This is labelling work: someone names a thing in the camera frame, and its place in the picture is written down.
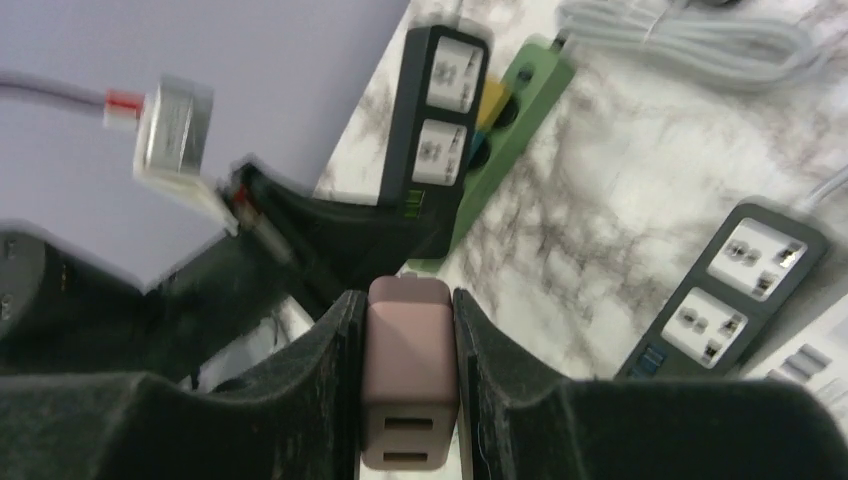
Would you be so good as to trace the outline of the pink plug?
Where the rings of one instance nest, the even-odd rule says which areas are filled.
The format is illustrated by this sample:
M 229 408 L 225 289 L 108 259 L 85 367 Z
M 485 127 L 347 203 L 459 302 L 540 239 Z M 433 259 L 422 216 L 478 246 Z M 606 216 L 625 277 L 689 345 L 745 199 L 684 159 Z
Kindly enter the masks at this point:
M 459 404 L 449 287 L 428 277 L 375 279 L 364 329 L 364 465 L 382 471 L 442 467 Z

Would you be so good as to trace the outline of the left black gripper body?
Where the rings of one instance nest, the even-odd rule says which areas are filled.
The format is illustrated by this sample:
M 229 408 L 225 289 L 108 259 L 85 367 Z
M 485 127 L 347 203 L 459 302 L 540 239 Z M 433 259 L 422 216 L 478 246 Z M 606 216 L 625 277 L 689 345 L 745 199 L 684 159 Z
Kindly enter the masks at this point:
M 224 235 L 159 283 L 31 224 L 1 225 L 3 374 L 149 371 L 183 378 L 285 300 L 317 302 L 255 234 Z

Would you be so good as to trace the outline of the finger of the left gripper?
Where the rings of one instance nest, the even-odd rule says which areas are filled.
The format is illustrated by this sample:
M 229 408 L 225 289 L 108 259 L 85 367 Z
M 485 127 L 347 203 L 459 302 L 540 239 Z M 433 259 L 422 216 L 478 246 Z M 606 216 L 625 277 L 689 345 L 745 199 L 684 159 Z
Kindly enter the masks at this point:
M 325 312 L 347 290 L 365 290 L 409 260 L 447 254 L 458 210 L 455 187 L 416 184 L 396 206 L 304 196 L 267 175 L 257 162 L 231 174 L 246 199 L 282 235 L 294 255 L 288 293 L 307 312 Z

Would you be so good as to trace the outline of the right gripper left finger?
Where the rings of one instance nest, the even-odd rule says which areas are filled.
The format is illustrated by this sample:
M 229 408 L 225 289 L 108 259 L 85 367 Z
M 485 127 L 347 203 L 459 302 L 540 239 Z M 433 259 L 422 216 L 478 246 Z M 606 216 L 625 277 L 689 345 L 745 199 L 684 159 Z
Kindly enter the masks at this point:
M 344 293 L 236 389 L 148 373 L 1 381 L 5 479 L 355 479 L 363 292 Z

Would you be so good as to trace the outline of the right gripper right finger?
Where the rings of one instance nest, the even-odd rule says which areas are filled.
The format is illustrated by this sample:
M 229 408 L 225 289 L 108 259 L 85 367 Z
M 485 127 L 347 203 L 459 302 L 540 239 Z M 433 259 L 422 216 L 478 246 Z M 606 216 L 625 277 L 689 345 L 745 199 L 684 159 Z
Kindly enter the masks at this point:
M 824 407 L 774 380 L 572 380 L 453 294 L 467 479 L 843 479 Z

